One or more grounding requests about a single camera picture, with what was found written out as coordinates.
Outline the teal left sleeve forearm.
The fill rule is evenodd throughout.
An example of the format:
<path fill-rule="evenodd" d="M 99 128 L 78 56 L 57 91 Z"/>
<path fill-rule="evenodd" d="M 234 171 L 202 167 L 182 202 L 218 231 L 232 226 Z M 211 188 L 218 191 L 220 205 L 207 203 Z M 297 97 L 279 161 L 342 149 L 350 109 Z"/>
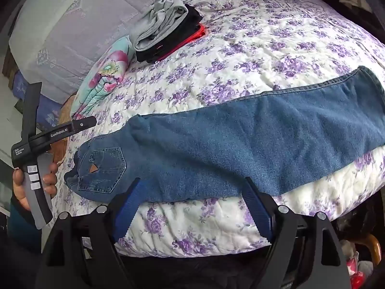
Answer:
<path fill-rule="evenodd" d="M 36 228 L 31 212 L 21 205 L 14 194 L 10 200 L 7 234 L 20 247 L 35 254 L 41 253 L 42 233 Z"/>

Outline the person's left hand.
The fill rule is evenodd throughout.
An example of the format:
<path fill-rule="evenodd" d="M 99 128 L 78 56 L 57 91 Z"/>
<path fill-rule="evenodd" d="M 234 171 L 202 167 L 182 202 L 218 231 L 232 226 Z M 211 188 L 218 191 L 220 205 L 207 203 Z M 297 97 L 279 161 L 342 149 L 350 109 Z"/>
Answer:
<path fill-rule="evenodd" d="M 56 183 L 58 181 L 56 173 L 58 172 L 58 165 L 56 163 L 51 163 L 50 165 L 50 173 L 46 174 L 43 177 L 43 181 L 46 183 L 46 187 L 44 188 L 45 192 L 47 192 L 51 198 L 53 198 L 58 190 L 56 187 Z M 26 193 L 24 191 L 24 187 L 22 186 L 24 180 L 24 173 L 21 169 L 16 168 L 13 172 L 13 193 L 16 199 L 19 201 L 21 206 L 30 211 L 29 203 L 26 198 Z"/>

